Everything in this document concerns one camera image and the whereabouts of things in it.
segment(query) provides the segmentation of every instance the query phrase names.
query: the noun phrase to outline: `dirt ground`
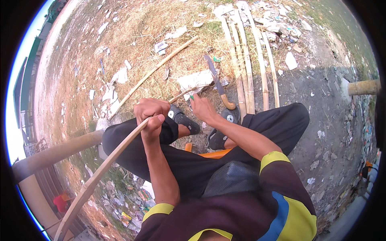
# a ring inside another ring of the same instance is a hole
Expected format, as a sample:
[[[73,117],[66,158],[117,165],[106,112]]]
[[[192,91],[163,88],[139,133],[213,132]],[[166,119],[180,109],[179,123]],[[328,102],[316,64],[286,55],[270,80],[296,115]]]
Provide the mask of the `dirt ground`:
[[[202,55],[208,54],[208,47],[213,47],[213,51],[209,53],[211,57],[222,58],[218,65],[220,77],[230,80],[225,92],[230,101],[237,103],[236,83],[227,42],[221,24],[212,21],[216,19],[212,13],[215,6],[233,1],[208,2],[209,5],[199,0],[105,1],[102,4],[102,0],[70,0],[53,25],[39,65],[35,89],[38,138],[45,137],[49,146],[53,146],[94,131],[97,120],[93,117],[93,107],[100,116],[101,108],[106,103],[101,101],[106,91],[105,83],[125,66],[124,60],[129,61],[132,69],[128,71],[128,81],[125,84],[115,84],[118,100],[164,57],[154,52],[154,44],[163,40],[166,33],[184,25],[188,27],[187,34],[168,40],[166,54],[192,36],[198,35],[199,39],[152,74],[123,105],[114,117],[114,122],[132,118],[133,106],[140,98],[171,99],[178,95],[178,77],[207,69]],[[298,170],[314,203],[318,216],[318,233],[321,233],[328,229],[330,223],[352,201],[362,162],[375,160],[372,118],[375,98],[348,97],[344,92],[343,79],[350,82],[374,79],[378,75],[377,66],[369,41],[342,3],[329,0],[322,5],[317,0],[308,0],[299,7],[293,1],[278,2],[292,8],[288,17],[302,32],[297,42],[302,52],[291,50],[298,63],[294,70],[290,71],[284,61],[289,47],[293,48],[294,44],[287,40],[275,41],[279,46],[278,49],[273,48],[275,68],[284,72],[281,76],[277,74],[280,104],[285,106],[300,102],[309,109],[310,114],[308,128],[288,157]],[[262,9],[252,14],[261,17]],[[115,16],[118,17],[116,22],[112,20]],[[301,18],[311,24],[312,31],[301,28],[298,22]],[[204,24],[193,28],[194,21]],[[105,22],[109,23],[108,26],[98,34],[99,27]],[[261,112],[263,101],[257,51],[251,28],[247,27],[245,30],[251,52],[255,108],[257,112]],[[107,54],[107,49],[103,50],[105,47],[108,47],[110,54]],[[264,58],[268,59],[266,51],[263,52]],[[97,74],[101,62],[104,74]],[[166,66],[170,68],[170,74],[164,80]],[[274,108],[271,70],[269,67],[266,70],[269,106]],[[93,100],[89,98],[91,89],[95,90]],[[217,91],[212,88],[201,93],[201,96],[208,97],[218,112],[223,108]],[[191,114],[189,105],[182,98],[176,104],[188,116],[202,124]],[[319,138],[318,131],[323,131],[325,136]],[[208,152],[211,150],[207,147],[206,136],[201,131],[198,135],[181,138],[172,145],[183,148],[187,142],[191,142],[193,152]],[[61,161],[55,167],[64,189],[69,187],[76,195],[81,189],[80,181],[87,181],[90,177],[85,165],[94,172],[102,161],[97,148],[93,147]],[[315,178],[315,182],[308,184],[307,180],[311,178]],[[129,208],[119,207],[119,210],[128,213],[140,211],[138,205],[132,208],[135,206],[133,195],[140,185],[131,182],[134,176],[128,171],[112,167],[91,197],[96,208],[92,204],[85,204],[80,213],[81,220],[94,229],[100,239],[130,240],[135,237],[135,232],[114,219],[102,202],[102,197],[107,194],[103,184],[109,180],[120,183],[123,179],[133,186],[130,190],[121,189],[133,199],[133,205],[130,204]],[[100,220],[105,220],[108,227],[101,227],[97,223]]]

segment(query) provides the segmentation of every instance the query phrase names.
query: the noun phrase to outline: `sky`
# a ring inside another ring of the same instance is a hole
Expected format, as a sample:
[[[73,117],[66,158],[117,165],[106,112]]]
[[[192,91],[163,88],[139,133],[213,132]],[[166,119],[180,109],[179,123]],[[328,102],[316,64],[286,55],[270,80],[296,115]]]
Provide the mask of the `sky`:
[[[15,105],[13,100],[14,87],[17,80],[17,75],[23,64],[24,58],[28,57],[29,53],[31,52],[32,44],[34,43],[35,37],[40,34],[40,30],[45,20],[44,15],[47,14],[48,8],[52,2],[52,0],[48,0],[36,14],[23,40],[21,41],[19,50],[14,60],[14,64],[12,66],[5,107],[5,129],[8,154],[11,164],[13,164],[17,158],[19,158],[20,160],[25,158],[23,150],[23,136],[21,131],[17,128]]]

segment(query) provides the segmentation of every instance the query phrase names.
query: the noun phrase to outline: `t-shirt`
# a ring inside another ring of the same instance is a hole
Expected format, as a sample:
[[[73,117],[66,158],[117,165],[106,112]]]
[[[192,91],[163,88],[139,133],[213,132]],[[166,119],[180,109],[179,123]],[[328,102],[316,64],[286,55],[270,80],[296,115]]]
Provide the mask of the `t-shirt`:
[[[64,212],[64,213],[67,212],[67,210],[66,210],[67,203],[63,200],[61,195],[55,197],[54,204],[58,208],[59,212]]]
[[[232,241],[312,240],[317,218],[288,158],[271,152],[261,160],[259,189],[157,204],[144,216],[136,241],[197,241],[212,230]]]

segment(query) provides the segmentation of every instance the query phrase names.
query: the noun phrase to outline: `roof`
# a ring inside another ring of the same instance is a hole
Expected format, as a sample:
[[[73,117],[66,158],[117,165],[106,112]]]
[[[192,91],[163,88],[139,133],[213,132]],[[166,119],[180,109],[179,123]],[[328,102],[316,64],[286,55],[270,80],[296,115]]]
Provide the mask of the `roof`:
[[[15,106],[15,115],[17,120],[17,128],[20,129],[20,93],[22,90],[22,81],[25,63],[27,62],[27,57],[23,61],[23,65],[20,68],[19,74],[17,75],[15,87],[14,87],[14,106]]]
[[[28,98],[29,98],[29,89],[31,82],[32,69],[35,62],[36,52],[39,48],[41,39],[35,38],[34,44],[32,45],[31,52],[29,53],[27,64],[25,65],[22,89],[21,89],[21,97],[20,97],[20,110],[27,111],[28,110]]]

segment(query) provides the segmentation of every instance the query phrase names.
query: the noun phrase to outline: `person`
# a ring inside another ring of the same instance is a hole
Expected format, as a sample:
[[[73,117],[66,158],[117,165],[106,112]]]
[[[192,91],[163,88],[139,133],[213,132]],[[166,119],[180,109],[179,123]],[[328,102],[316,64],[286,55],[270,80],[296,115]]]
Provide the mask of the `person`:
[[[66,213],[68,208],[71,205],[71,201],[74,200],[75,198],[69,198],[66,192],[63,192],[59,196],[55,197],[53,200],[54,203],[54,208],[53,211],[56,212],[63,212]]]
[[[287,158],[309,123],[304,105],[248,114],[240,126],[217,114],[206,98],[194,94],[190,101],[193,114],[216,129],[209,146],[232,148],[222,158],[169,146],[197,134],[198,125],[163,100],[141,99],[136,118],[108,127],[102,137],[110,154],[152,116],[116,160],[154,189],[156,205],[136,240],[314,239],[315,210]]]

